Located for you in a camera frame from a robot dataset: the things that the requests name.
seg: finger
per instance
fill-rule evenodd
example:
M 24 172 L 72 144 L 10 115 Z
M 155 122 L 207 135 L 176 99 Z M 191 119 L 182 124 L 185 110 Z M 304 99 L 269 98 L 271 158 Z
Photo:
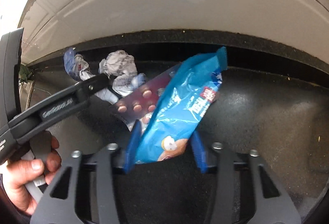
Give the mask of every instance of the finger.
M 44 171 L 44 164 L 40 159 L 34 160 L 19 160 L 7 166 L 6 176 L 8 185 L 12 189 L 17 189 L 20 186 L 35 180 Z
M 54 136 L 51 136 L 51 147 L 53 149 L 58 149 L 60 147 L 60 143 Z
M 60 164 L 61 164 L 61 157 L 59 156 L 56 150 L 52 150 L 52 152 L 47 156 L 47 161 L 46 161 L 47 169 L 50 172 L 55 172 L 60 168 Z
M 49 185 L 51 183 L 51 181 L 53 180 L 53 178 L 55 177 L 57 171 L 56 172 L 49 172 L 46 176 L 46 183 Z

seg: cookie picture on wrapper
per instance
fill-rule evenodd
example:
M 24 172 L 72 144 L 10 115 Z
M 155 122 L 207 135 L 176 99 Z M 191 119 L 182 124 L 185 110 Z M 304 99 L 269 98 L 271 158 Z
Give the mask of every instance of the cookie picture on wrapper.
M 163 152 L 157 161 L 163 161 L 181 155 L 185 151 L 187 141 L 188 139 L 179 139 L 175 141 L 171 136 L 165 137 L 161 142 Z

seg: blue and white plastic wrapper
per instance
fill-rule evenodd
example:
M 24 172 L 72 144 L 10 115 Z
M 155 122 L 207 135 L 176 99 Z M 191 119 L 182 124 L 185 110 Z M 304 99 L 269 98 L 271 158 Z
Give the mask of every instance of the blue and white plastic wrapper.
M 226 48 L 187 59 L 166 87 L 137 149 L 135 162 L 162 161 L 182 154 L 222 84 Z

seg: metal screw head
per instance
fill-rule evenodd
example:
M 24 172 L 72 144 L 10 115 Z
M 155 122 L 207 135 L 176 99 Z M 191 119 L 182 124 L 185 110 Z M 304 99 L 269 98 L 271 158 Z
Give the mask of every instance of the metal screw head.
M 250 155 L 253 156 L 253 157 L 257 157 L 257 156 L 259 156 L 257 150 L 251 150 L 251 151 L 250 151 Z
M 118 145 L 116 143 L 110 143 L 109 145 L 106 146 L 106 148 L 110 151 L 114 151 L 118 148 Z
M 71 156 L 72 156 L 73 158 L 78 158 L 78 157 L 81 156 L 81 152 L 80 152 L 80 151 L 74 151 L 74 152 L 71 154 Z
M 213 143 L 213 148 L 215 150 L 221 150 L 221 149 L 223 149 L 223 145 L 220 142 L 214 142 Z

